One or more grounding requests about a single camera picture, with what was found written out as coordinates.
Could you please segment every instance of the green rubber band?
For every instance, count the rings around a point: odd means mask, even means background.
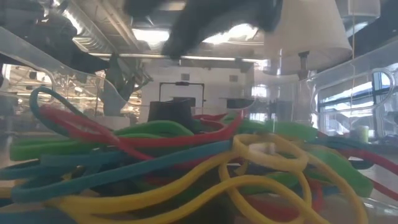
[[[340,156],[323,150],[309,150],[308,153],[317,157],[330,168],[332,168],[340,177],[344,178],[360,197],[369,197],[373,190],[373,183],[362,173],[356,170],[347,160]],[[311,179],[320,180],[322,182],[330,182],[324,175],[317,170],[307,169],[304,174]]]
[[[151,121],[145,124],[138,124],[133,127],[117,130],[114,133],[117,136],[127,138],[193,136],[191,131],[173,121]],[[10,148],[10,159],[12,161],[25,161],[29,159],[38,159],[42,154],[65,155],[89,153],[92,149],[101,146],[103,146],[103,144],[86,143],[75,140],[26,140]],[[175,148],[174,151],[185,148],[186,147],[178,147]]]
[[[221,122],[230,123],[234,119],[234,116],[233,114],[227,114]],[[318,136],[318,130],[316,128],[289,121],[266,121],[262,123],[245,118],[238,130],[239,133],[276,133],[281,136],[296,138],[303,141],[312,141]]]

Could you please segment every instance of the blue rubber band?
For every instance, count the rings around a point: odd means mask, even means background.
[[[128,179],[153,170],[212,156],[230,149],[231,141],[221,141],[64,182],[60,182],[61,180],[56,178],[37,178],[13,187],[11,198],[17,203],[43,202],[54,197],[75,194],[85,189]]]
[[[29,179],[33,177],[63,175],[71,172],[75,167],[52,167],[40,165],[40,161],[30,161],[0,169],[0,180]]]
[[[69,137],[69,132],[64,127],[54,123],[53,121],[47,119],[46,117],[40,114],[39,104],[37,102],[39,93],[47,93],[50,96],[54,97],[55,99],[59,100],[63,105],[65,105],[70,111],[74,114],[87,118],[81,111],[79,111],[75,106],[73,106],[66,98],[58,94],[56,91],[53,91],[46,87],[38,87],[30,93],[29,98],[29,106],[32,114],[42,123],[44,126],[49,128],[50,130],[61,134],[63,136]]]
[[[129,156],[121,151],[68,156],[46,154],[40,157],[40,164],[49,167],[99,166],[103,164],[119,162],[127,157]]]

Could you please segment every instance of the window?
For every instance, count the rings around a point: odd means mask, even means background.
[[[375,135],[376,111],[365,108],[379,104],[388,94],[390,85],[390,79],[385,73],[376,72],[320,90],[318,125],[321,131],[336,135],[348,133],[359,126],[369,126],[369,135]]]
[[[267,97],[267,86],[260,84],[251,88],[251,96],[253,97]]]
[[[265,122],[268,119],[268,114],[266,113],[251,113],[249,119],[252,121]]]

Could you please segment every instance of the white lamp shade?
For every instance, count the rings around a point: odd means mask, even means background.
[[[281,75],[297,73],[299,53],[308,69],[327,68],[352,54],[335,0],[285,0],[279,25],[264,34],[266,59],[281,58]]]

